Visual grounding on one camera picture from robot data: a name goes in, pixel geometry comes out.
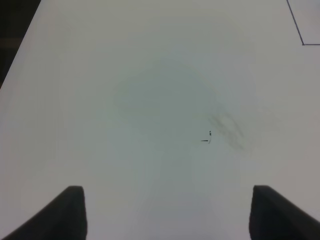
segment black object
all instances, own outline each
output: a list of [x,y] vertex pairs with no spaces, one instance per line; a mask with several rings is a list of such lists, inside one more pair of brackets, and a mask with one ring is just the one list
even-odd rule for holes
[[3,240],[85,240],[88,224],[81,186],[69,186]]
[[320,240],[320,222],[269,186],[255,186],[249,231],[252,240]]

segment black line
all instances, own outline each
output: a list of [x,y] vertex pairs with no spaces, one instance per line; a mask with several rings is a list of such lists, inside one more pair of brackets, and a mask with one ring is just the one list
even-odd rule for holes
[[289,6],[289,9],[290,9],[291,15],[292,15],[292,17],[293,17],[293,21],[294,21],[295,27],[296,27],[296,29],[297,29],[297,31],[298,31],[299,36],[300,36],[300,39],[301,39],[302,45],[304,46],[304,45],[306,45],[306,44],[304,43],[304,41],[303,41],[303,39],[302,39],[302,36],[301,36],[301,34],[300,34],[300,31],[299,31],[299,28],[298,28],[298,24],[297,24],[297,22],[296,22],[296,19],[295,19],[294,13],[292,12],[292,9],[291,9],[291,6],[290,6],[290,3],[289,3],[289,0],[286,0],[286,2],[288,3],[288,6]]

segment white table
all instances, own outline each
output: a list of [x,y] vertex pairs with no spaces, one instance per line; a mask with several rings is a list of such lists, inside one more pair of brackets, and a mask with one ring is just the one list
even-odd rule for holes
[[43,0],[0,90],[0,237],[69,185],[89,240],[247,240],[262,184],[320,220],[319,61],[285,0]]

